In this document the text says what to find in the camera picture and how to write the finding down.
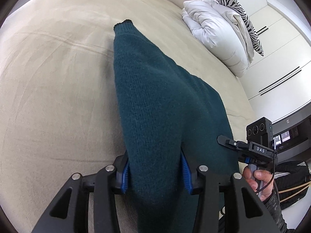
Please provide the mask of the dark sleeved right forearm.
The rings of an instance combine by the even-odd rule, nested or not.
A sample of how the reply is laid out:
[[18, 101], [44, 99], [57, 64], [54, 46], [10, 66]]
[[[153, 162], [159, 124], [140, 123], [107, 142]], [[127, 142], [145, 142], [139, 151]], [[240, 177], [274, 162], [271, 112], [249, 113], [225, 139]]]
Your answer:
[[295, 229], [288, 229], [283, 215], [281, 213], [280, 202], [278, 200], [277, 194], [272, 190], [271, 195], [263, 201], [266, 209], [269, 211], [273, 220], [275, 221], [278, 229], [281, 233], [292, 233], [295, 232]]

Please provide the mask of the person's right hand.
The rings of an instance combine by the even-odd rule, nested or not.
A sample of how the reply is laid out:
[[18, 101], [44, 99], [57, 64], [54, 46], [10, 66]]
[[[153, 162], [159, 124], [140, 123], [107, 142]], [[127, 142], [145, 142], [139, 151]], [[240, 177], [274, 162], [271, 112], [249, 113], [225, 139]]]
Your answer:
[[267, 187], [261, 191], [261, 201], [266, 200], [272, 193], [273, 190], [273, 175], [266, 170], [256, 170], [253, 173], [248, 167], [245, 167], [242, 173], [242, 176], [245, 178], [246, 182], [250, 185], [253, 191], [259, 190], [259, 185], [257, 181], [263, 182], [263, 187]]

